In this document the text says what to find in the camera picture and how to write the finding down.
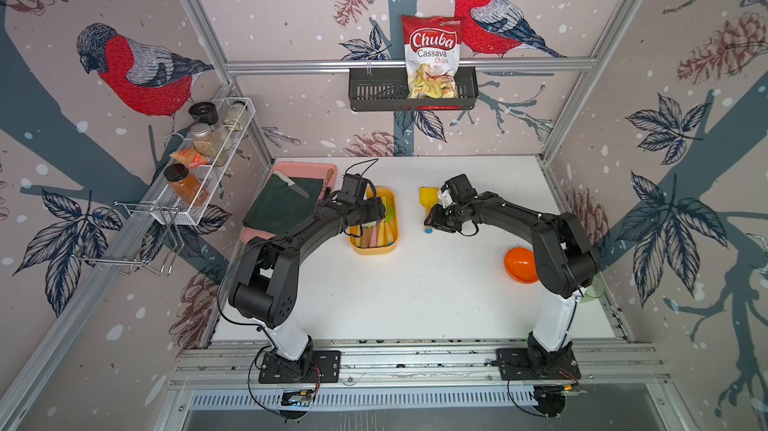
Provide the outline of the yellow square shovel blue tip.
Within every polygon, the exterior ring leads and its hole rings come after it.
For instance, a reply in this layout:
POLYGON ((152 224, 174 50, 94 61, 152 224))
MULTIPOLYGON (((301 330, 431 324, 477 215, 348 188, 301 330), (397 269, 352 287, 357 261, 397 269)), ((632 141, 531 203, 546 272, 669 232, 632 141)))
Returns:
POLYGON ((421 187, 419 189, 419 201, 425 210, 425 219, 428 219, 432 208, 439 202, 440 190, 436 187, 421 187))

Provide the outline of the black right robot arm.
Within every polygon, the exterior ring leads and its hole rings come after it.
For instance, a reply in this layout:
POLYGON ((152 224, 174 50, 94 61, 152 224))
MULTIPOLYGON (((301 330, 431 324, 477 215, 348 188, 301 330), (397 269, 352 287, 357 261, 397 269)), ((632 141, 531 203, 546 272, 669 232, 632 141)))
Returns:
POLYGON ((467 222, 509 232, 532 246, 536 276, 547 290, 538 321, 529 334, 528 350, 541 356, 562 354, 572 341, 578 304, 601 266, 586 231, 570 212, 543 213, 514 204, 496 193, 479 193, 466 175, 440 188, 438 202, 424 224, 461 233, 467 222))

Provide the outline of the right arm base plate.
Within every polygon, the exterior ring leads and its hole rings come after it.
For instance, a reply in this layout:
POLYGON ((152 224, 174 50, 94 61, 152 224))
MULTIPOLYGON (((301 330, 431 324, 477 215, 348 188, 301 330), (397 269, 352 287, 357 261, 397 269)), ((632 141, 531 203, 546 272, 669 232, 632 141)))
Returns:
POLYGON ((490 362, 504 381, 542 381, 581 379, 581 371, 569 343, 557 352, 538 349, 500 348, 490 362))

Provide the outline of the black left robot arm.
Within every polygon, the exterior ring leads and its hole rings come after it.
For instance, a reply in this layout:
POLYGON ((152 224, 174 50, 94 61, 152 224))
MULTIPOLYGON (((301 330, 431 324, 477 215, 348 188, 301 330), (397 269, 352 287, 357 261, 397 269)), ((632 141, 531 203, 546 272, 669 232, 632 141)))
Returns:
POLYGON ((310 338, 292 317, 302 262, 349 228, 385 217, 379 197, 352 204, 328 199, 290 231, 269 240, 251 240, 235 268, 229 306, 264 328, 278 356, 291 362, 302 360, 309 352, 310 338))

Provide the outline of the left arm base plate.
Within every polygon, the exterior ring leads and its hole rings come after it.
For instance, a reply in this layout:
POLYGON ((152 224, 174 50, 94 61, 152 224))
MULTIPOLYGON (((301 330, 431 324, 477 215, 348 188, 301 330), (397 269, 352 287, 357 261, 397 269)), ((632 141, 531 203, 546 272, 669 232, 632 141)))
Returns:
POLYGON ((260 384, 337 383, 341 352, 307 348, 297 361, 270 350, 258 365, 260 384))

